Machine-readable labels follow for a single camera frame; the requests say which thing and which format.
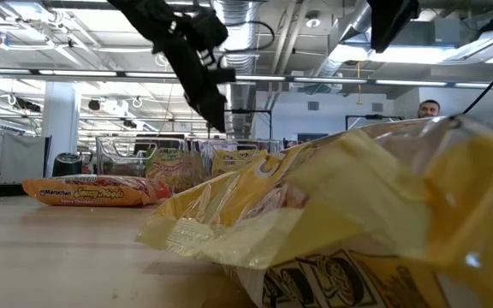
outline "table surface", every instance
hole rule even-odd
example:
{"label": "table surface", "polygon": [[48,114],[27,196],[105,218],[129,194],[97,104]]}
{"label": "table surface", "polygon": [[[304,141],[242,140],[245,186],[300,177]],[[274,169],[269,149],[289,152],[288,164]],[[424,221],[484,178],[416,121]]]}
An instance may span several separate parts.
{"label": "table surface", "polygon": [[0,308],[254,307],[218,266],[135,243],[152,212],[0,198]]}

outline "person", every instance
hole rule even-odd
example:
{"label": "person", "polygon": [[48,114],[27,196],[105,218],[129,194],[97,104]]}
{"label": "person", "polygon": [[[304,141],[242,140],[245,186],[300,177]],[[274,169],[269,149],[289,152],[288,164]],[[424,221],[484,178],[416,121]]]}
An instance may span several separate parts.
{"label": "person", "polygon": [[441,105],[434,99],[421,102],[418,107],[418,119],[438,116],[441,112]]}

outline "black trash can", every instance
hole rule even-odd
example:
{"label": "black trash can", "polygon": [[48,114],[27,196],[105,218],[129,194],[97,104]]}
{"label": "black trash can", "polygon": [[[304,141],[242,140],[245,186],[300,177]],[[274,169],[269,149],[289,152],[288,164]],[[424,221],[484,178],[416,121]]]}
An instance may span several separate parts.
{"label": "black trash can", "polygon": [[60,153],[55,158],[52,176],[80,175],[82,167],[81,156],[73,153]]}

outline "desk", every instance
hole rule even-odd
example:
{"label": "desk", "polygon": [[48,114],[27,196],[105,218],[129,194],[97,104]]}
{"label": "desk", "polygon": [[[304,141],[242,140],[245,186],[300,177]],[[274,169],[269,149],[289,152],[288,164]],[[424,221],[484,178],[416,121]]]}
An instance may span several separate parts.
{"label": "desk", "polygon": [[216,265],[134,243],[152,212],[0,198],[0,308],[254,307]]}

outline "white column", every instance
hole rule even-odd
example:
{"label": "white column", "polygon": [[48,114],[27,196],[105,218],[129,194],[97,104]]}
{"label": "white column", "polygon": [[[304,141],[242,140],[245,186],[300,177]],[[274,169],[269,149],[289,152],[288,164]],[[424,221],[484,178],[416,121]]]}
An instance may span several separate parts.
{"label": "white column", "polygon": [[52,176],[55,157],[77,152],[81,95],[70,82],[47,82],[43,108],[43,136],[51,137],[45,177]]}

